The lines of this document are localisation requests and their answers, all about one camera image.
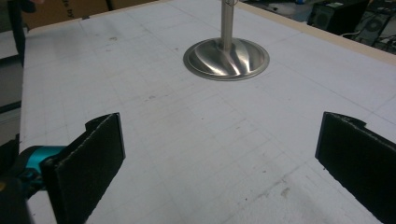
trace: metal pole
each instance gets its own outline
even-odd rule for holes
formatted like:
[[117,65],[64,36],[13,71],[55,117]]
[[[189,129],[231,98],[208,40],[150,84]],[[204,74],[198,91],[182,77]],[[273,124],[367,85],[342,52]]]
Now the metal pole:
[[221,41],[223,50],[230,50],[233,44],[233,6],[237,0],[221,1]]

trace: white table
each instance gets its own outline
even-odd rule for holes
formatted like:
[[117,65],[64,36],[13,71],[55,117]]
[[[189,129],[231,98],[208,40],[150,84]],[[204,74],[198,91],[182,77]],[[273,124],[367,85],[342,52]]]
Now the white table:
[[[396,59],[238,6],[234,36],[271,62],[236,82],[182,62],[219,36],[219,1],[161,1],[27,36],[21,148],[68,145],[86,121],[120,112],[126,160],[87,223],[378,223],[314,155],[323,111],[396,142]],[[36,223],[55,223],[46,192],[29,205]]]

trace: computer tower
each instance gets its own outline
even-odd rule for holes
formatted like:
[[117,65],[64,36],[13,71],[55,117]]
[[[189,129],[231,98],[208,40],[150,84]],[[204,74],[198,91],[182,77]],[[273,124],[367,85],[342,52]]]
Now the computer tower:
[[332,0],[315,3],[308,25],[335,35],[353,33],[369,0]]
[[353,35],[352,39],[372,46],[381,36],[391,17],[391,15],[372,11],[364,12],[363,18],[355,29],[357,34]]

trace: stainless steel base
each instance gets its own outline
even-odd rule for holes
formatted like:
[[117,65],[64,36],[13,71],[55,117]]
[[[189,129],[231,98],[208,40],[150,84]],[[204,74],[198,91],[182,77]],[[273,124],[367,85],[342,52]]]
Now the stainless steel base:
[[197,76],[225,81],[254,77],[270,62],[268,52],[248,40],[233,38],[229,50],[220,43],[213,38],[193,45],[184,54],[184,64]]

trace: black foam pad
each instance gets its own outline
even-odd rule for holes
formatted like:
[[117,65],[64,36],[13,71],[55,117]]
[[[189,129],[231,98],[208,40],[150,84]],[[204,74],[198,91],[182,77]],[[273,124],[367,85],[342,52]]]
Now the black foam pad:
[[58,155],[40,162],[59,224],[84,223],[125,158],[119,114],[94,119],[86,128]]
[[361,120],[325,112],[316,158],[384,223],[396,223],[396,145]]

